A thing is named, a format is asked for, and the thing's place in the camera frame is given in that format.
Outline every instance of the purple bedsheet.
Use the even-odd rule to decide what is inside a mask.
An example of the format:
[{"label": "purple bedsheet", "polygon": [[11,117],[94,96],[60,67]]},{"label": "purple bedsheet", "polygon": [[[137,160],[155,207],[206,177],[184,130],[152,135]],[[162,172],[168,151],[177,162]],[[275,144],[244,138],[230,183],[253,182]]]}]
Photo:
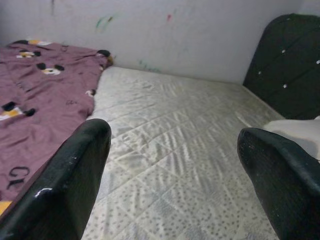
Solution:
[{"label": "purple bedsheet", "polygon": [[13,200],[93,112],[109,55],[32,40],[0,48],[0,201]]}]

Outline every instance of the white pillow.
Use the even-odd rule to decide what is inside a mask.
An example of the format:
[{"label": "white pillow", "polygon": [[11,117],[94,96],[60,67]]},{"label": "white pillow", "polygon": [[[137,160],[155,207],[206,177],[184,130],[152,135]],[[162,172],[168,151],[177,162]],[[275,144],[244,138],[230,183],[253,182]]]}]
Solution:
[{"label": "white pillow", "polygon": [[320,161],[320,119],[277,120],[263,127],[300,145],[309,155]]}]

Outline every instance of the white quilted mattress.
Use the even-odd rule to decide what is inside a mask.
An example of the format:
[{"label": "white quilted mattress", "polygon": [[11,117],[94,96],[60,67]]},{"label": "white quilted mattress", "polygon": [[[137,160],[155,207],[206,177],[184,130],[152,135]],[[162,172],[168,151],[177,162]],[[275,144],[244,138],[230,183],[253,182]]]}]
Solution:
[{"label": "white quilted mattress", "polygon": [[111,67],[95,101],[112,141],[82,239],[278,239],[237,137],[281,116],[244,87]]}]

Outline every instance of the quilted pattern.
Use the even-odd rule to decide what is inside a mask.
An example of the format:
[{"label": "quilted pattern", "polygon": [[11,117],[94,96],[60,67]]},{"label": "quilted pattern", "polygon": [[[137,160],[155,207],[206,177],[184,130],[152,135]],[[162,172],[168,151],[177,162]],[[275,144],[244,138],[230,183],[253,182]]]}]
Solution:
[{"label": "quilted pattern", "polygon": [[244,87],[112,67],[91,118],[111,126],[83,240],[276,240],[237,156],[281,117]]}]

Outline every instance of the mattress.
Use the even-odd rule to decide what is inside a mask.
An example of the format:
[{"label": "mattress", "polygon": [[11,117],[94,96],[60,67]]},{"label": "mattress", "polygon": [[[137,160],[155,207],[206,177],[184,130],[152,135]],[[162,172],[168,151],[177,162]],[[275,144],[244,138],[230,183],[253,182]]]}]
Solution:
[{"label": "mattress", "polygon": [[278,239],[237,137],[282,117],[243,86],[111,67],[90,118],[112,140],[82,239]]}]

